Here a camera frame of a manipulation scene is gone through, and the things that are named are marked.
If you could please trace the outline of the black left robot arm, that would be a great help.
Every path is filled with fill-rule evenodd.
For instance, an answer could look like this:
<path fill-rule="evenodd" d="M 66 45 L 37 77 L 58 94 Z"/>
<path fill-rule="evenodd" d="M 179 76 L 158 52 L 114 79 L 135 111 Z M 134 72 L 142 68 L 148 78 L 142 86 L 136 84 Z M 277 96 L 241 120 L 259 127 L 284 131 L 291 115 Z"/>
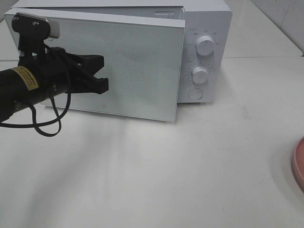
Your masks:
<path fill-rule="evenodd" d="M 47 38 L 59 38 L 56 21 L 17 12 L 11 27 L 19 34 L 19 62 L 0 73 L 0 120 L 60 94 L 96 93 L 109 89 L 107 78 L 96 78 L 104 67 L 102 55 L 75 55 L 49 47 Z"/>

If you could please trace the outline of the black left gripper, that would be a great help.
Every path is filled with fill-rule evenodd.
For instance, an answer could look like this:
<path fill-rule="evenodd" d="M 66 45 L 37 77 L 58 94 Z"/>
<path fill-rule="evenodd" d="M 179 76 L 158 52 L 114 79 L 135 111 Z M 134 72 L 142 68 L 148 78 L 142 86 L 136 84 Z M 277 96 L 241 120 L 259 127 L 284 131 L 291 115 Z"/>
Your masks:
<path fill-rule="evenodd" d="M 29 103 L 35 105 L 46 99 L 53 100 L 62 93 L 67 94 L 67 104 L 71 103 L 71 93 L 103 94 L 109 90 L 108 78 L 95 78 L 104 67 L 102 55 L 75 55 L 64 49 L 50 48 L 44 41 L 60 36 L 59 24 L 35 15 L 17 13 L 11 26 L 19 34 L 18 66 L 11 71 L 15 76 L 11 90 L 14 105 Z M 90 75 L 77 75 L 70 79 L 71 60 Z"/>

